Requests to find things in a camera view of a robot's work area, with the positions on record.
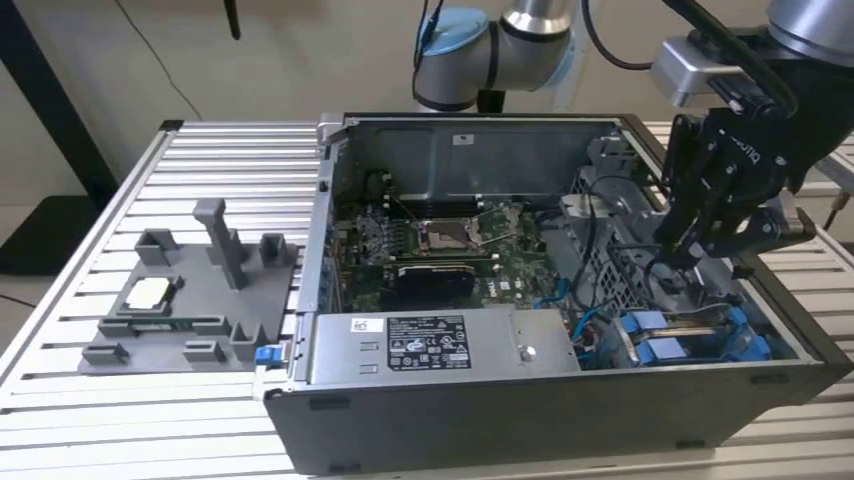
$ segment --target blue connector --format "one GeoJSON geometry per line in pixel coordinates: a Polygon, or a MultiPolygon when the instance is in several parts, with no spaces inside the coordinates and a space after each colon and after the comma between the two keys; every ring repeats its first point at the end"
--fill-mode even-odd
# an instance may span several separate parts
{"type": "Polygon", "coordinates": [[[255,365],[281,367],[285,363],[285,349],[282,345],[258,347],[255,350],[255,365]]]}

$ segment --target aluminum slotted worktop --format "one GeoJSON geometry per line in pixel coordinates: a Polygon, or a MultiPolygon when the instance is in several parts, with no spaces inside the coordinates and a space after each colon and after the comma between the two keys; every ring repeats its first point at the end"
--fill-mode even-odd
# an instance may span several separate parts
{"type": "MultiPolygon", "coordinates": [[[[666,124],[652,124],[665,137],[666,124]]],[[[186,123],[158,134],[108,211],[0,359],[0,478],[302,478],[261,402],[253,373],[84,377],[96,334],[146,228],[179,243],[207,236],[191,212],[229,200],[241,237],[282,232],[305,244],[318,161],[314,123],[186,123]]],[[[854,353],[854,259],[820,232],[764,255],[788,288],[854,353]]],[[[297,304],[299,272],[289,306],[297,304]]],[[[294,328],[289,316],[285,331],[294,328]]],[[[716,450],[414,472],[394,478],[854,478],[854,382],[766,413],[716,450]]],[[[377,478],[393,478],[381,475],[377,478]]]]}

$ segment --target black stand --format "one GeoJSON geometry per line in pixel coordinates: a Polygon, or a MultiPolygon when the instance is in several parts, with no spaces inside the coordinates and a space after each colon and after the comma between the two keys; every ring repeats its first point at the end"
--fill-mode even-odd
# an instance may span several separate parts
{"type": "Polygon", "coordinates": [[[0,247],[0,272],[56,275],[98,220],[88,197],[54,196],[39,203],[0,247]]]}
{"type": "Polygon", "coordinates": [[[88,194],[46,198],[0,247],[0,274],[52,275],[118,185],[14,0],[0,0],[0,58],[88,194]]]}

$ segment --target power supply label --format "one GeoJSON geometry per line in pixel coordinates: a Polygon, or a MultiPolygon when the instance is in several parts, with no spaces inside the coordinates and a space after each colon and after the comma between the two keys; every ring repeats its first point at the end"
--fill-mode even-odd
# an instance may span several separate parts
{"type": "Polygon", "coordinates": [[[462,315],[389,318],[389,368],[395,372],[471,368],[462,315]]]}

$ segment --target sticker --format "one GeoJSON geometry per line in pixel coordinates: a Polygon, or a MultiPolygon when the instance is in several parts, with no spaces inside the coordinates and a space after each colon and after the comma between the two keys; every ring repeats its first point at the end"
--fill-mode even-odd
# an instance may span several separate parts
{"type": "Polygon", "coordinates": [[[166,332],[175,330],[168,323],[134,323],[135,332],[166,332]]]}
{"type": "Polygon", "coordinates": [[[390,318],[387,335],[393,371],[471,368],[462,315],[390,318]]]}
{"type": "Polygon", "coordinates": [[[354,333],[383,333],[385,325],[385,318],[354,317],[350,331],[354,333]]]}
{"type": "Polygon", "coordinates": [[[474,145],[475,136],[473,133],[463,133],[461,135],[454,135],[454,137],[451,138],[451,143],[454,144],[454,146],[474,145]]]}

